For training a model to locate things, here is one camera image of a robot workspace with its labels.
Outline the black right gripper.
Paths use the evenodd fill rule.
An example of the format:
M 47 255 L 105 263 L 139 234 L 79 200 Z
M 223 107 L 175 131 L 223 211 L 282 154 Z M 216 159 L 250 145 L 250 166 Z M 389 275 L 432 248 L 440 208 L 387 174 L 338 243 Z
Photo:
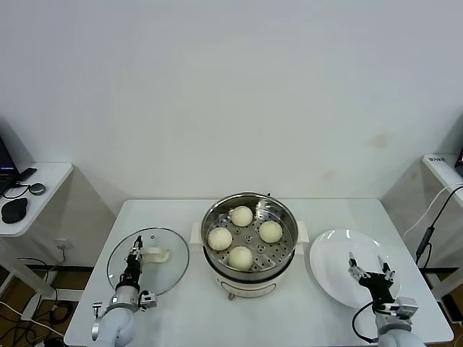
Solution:
M 393 304 L 394 298 L 391 295 L 390 287 L 394 282 L 395 271 L 392 270 L 387 261 L 378 256 L 383 274 L 367 272 L 364 277 L 364 270 L 357 265 L 357 261 L 349 253 L 349 274 L 362 286 L 369 290 L 373 301 L 373 308 L 384 308 L 386 304 Z

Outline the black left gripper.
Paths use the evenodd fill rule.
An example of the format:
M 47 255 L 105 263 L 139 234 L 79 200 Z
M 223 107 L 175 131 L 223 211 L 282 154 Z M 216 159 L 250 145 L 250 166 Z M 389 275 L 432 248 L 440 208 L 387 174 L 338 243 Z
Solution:
M 139 288 L 139 280 L 141 275 L 140 264 L 140 250 L 143 248 L 143 239 L 139 235 L 135 242 L 134 247 L 131 248 L 126 258 L 127 266 L 124 272 L 119 276 L 119 286 L 131 286 Z

